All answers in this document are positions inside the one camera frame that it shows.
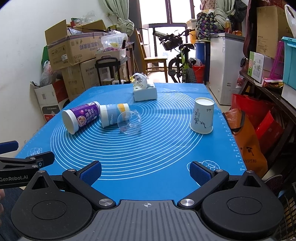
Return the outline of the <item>red bucket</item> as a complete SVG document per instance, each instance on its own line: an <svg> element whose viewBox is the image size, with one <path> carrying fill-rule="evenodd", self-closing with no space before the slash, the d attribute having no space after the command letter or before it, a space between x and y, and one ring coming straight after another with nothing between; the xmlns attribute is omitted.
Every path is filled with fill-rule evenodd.
<svg viewBox="0 0 296 241"><path fill-rule="evenodd" d="M194 65L192 66L192 69L196 77L196 82L204 83L205 65Z"/></svg>

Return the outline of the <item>purple paper cup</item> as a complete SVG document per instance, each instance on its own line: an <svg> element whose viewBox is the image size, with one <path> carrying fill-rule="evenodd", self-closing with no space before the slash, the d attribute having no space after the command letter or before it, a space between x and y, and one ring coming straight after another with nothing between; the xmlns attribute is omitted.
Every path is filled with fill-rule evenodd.
<svg viewBox="0 0 296 241"><path fill-rule="evenodd" d="M62 111L64 126L72 135L99 116L100 108L99 103L96 101Z"/></svg>

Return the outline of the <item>green white box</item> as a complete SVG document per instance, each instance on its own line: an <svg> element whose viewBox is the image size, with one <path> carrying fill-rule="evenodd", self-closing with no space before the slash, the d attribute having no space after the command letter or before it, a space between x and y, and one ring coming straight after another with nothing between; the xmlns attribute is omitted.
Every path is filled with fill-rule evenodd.
<svg viewBox="0 0 296 241"><path fill-rule="evenodd" d="M257 52L250 51L248 75L258 83L262 82L265 56Z"/></svg>

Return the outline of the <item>orange shopping bag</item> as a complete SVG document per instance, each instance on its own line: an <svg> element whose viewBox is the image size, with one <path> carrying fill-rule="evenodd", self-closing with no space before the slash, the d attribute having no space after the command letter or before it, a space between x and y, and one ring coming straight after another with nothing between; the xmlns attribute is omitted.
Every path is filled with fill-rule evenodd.
<svg viewBox="0 0 296 241"><path fill-rule="evenodd" d="M223 116L238 145L244 164L262 178L268 171L267 160L261 152L255 129L245 112L235 108Z"/></svg>

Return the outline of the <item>clear plastic cup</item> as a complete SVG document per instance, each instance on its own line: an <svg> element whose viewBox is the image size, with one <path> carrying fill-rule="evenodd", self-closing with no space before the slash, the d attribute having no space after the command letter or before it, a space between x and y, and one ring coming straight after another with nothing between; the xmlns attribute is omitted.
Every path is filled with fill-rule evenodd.
<svg viewBox="0 0 296 241"><path fill-rule="evenodd" d="M139 133L141 124L142 118L136 110L124 111L117 118L119 130L127 135L136 135Z"/></svg>

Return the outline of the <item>lower cardboard box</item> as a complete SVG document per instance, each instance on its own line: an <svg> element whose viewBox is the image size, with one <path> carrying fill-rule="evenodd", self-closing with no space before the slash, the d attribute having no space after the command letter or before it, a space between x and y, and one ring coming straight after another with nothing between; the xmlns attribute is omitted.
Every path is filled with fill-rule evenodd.
<svg viewBox="0 0 296 241"><path fill-rule="evenodd" d="M72 101L85 90L99 86L99 78L95 68L96 59L61 70L69 100Z"/></svg>

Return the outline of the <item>white chest freezer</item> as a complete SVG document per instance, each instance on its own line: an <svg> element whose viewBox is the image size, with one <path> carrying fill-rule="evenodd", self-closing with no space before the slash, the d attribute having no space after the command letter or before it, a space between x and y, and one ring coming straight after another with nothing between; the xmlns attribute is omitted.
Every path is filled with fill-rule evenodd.
<svg viewBox="0 0 296 241"><path fill-rule="evenodd" d="M238 93L237 79L241 70L244 37L219 33L210 39L209 89L220 105L231 105L232 94Z"/></svg>

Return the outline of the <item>white red cardboard box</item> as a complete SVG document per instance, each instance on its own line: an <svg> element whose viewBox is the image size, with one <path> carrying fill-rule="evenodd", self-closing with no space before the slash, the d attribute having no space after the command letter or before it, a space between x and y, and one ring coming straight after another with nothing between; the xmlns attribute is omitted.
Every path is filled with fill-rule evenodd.
<svg viewBox="0 0 296 241"><path fill-rule="evenodd" d="M70 103L63 80L57 80L53 84L43 87L31 81L31 87L34 89L41 112L47 123Z"/></svg>

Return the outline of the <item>blue silicone mat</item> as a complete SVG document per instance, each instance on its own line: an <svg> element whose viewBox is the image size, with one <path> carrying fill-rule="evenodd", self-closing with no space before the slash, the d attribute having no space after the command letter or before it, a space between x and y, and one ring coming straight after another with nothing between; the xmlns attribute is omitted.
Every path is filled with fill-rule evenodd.
<svg viewBox="0 0 296 241"><path fill-rule="evenodd" d="M127 103L142 119L138 133L122 133L117 125L103 128L95 120L71 135L58 114L18 157L53 152L55 162L46 168L51 175L99 161L102 173L93 187L114 201L179 201L199 187L189 173L192 161L230 175L243 174L243 159L219 108L214 109L211 133L201 135L190 129L195 99L210 97L205 85L158 83L156 88L156 100L135 102L130 84L93 87L68 105Z"/></svg>

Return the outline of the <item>green curtain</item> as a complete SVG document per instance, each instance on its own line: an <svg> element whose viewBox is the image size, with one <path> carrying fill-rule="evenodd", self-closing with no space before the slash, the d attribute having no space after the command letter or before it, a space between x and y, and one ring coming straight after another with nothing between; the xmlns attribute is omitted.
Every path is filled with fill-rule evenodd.
<svg viewBox="0 0 296 241"><path fill-rule="evenodd" d="M109 15L116 16L116 29L130 37L134 31L134 22L129 19L130 1L102 0L99 2L107 9Z"/></svg>

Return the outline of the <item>tall brown cardboard box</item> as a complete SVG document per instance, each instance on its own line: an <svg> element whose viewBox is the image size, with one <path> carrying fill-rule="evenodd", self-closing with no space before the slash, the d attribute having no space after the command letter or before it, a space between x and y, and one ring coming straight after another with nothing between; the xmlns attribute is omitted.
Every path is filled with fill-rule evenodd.
<svg viewBox="0 0 296 241"><path fill-rule="evenodd" d="M274 59L282 37L293 37L285 10L279 6L258 7L256 52Z"/></svg>

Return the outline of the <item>teal plastic bin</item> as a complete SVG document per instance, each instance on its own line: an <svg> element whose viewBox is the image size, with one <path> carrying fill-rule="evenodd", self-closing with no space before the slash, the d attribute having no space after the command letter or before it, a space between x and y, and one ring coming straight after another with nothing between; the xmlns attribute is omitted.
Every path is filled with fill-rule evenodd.
<svg viewBox="0 0 296 241"><path fill-rule="evenodd" d="M283 83L296 90L296 44L295 38L282 37L285 44Z"/></svg>

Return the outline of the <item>white paper cup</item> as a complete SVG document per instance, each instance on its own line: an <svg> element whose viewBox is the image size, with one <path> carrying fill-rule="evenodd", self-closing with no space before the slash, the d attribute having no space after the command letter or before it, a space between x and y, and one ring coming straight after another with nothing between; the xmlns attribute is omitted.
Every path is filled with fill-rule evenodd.
<svg viewBox="0 0 296 241"><path fill-rule="evenodd" d="M210 98L198 97L195 99L190 122L191 130L203 135L212 132L214 104L215 102Z"/></svg>

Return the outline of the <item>white tissue box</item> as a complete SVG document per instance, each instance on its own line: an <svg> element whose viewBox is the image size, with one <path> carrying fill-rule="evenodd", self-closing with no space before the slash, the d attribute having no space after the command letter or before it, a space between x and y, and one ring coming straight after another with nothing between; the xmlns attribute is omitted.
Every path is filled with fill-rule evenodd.
<svg viewBox="0 0 296 241"><path fill-rule="evenodd" d="M155 100L158 97L155 84L143 73L133 75L133 97L137 102Z"/></svg>

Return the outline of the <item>wooden chair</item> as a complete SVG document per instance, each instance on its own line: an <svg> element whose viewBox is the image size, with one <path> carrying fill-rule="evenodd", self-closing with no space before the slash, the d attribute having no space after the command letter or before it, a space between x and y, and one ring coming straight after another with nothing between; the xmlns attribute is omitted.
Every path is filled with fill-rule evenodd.
<svg viewBox="0 0 296 241"><path fill-rule="evenodd" d="M152 72L163 72L165 74L165 81L168 83L168 67L167 67L167 58L161 57L148 57L145 52L144 42L142 40L141 33L138 29L135 29L135 34L137 37L137 43L139 45L141 65L144 70L144 74L148 75ZM162 66L149 66L149 64L159 64L162 63Z"/></svg>

